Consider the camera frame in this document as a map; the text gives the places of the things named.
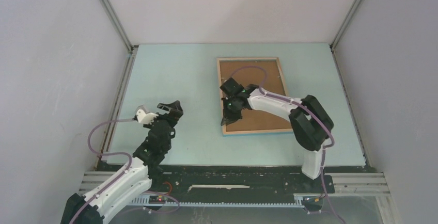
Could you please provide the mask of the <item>brown cardboard backing board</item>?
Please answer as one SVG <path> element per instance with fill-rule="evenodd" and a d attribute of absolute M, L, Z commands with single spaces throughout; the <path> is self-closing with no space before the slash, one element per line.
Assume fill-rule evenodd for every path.
<path fill-rule="evenodd" d="M 229 119 L 221 122 L 225 136 L 249 134 L 291 133 L 289 118 L 249 107 L 244 101 L 251 93 L 259 95 L 259 87 L 279 94 L 289 95 L 286 80 L 278 57 L 222 57 L 217 59 L 219 85 L 229 86 L 231 79 L 236 90 L 220 90 L 222 114 Z"/>

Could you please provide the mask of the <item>wooden picture frame with glass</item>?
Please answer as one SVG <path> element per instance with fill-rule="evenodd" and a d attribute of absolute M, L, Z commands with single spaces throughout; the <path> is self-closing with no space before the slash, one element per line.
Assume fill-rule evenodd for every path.
<path fill-rule="evenodd" d="M 268 91 L 289 96 L 286 80 L 278 57 L 220 57 L 217 59 L 218 81 L 229 77 L 246 87 L 262 86 Z M 242 119 L 223 125 L 224 135 L 291 133 L 289 121 L 258 110 L 242 110 Z"/>

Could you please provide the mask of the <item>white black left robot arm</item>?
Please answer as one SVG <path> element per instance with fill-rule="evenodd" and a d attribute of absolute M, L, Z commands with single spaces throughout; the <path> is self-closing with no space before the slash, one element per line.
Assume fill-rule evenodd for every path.
<path fill-rule="evenodd" d="M 171 149 L 175 126 L 183 116 L 180 101 L 159 103 L 165 113 L 153 113 L 139 106 L 132 118 L 147 128 L 145 140 L 132 153 L 120 152 L 128 161 L 93 190 L 74 193 L 66 202 L 61 223 L 109 223 L 135 197 L 147 190 L 157 191 L 163 185 L 159 164 Z"/>

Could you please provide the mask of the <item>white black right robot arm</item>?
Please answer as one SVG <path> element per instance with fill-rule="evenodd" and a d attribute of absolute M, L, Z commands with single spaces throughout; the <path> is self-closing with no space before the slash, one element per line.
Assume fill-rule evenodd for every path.
<path fill-rule="evenodd" d="M 242 119 L 244 109 L 263 111 L 289 121 L 296 141 L 305 150 L 301 187 L 307 192 L 320 187 L 326 150 L 335 141 L 334 123 L 316 97 L 290 98 L 254 84 L 244 87 L 232 77 L 222 83 L 220 90 L 224 94 L 222 125 Z"/>

